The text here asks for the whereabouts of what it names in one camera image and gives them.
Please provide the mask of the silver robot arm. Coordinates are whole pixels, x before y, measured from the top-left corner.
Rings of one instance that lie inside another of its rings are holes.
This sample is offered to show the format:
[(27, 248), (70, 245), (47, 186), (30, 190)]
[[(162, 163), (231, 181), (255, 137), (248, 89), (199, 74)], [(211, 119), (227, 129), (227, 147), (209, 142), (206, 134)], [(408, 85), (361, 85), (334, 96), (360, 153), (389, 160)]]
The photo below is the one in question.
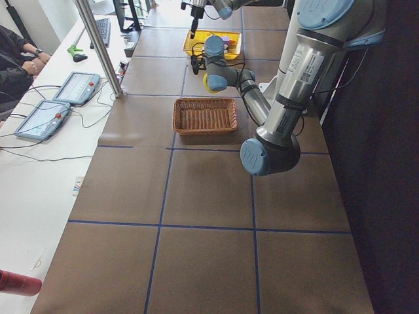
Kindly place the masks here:
[(295, 167), (301, 150), (293, 133), (333, 54), (378, 44), (385, 32), (387, 1), (295, 1), (287, 38), (290, 62), (273, 78), (274, 98), (265, 98), (247, 69), (226, 64), (218, 35), (204, 43), (204, 85), (211, 92), (235, 87), (258, 124), (243, 142), (240, 159), (252, 175), (265, 176)]
[[(193, 0), (191, 4), (191, 16), (193, 17), (192, 24), (191, 24), (191, 34), (190, 39), (194, 39), (197, 29), (199, 20), (204, 17), (205, 7), (208, 1), (196, 1)], [(214, 7), (217, 11), (219, 17), (222, 20), (226, 20), (232, 15), (234, 10), (239, 9), (245, 5), (252, 3), (253, 1), (242, 1), (242, 0), (210, 0), (209, 3)]]

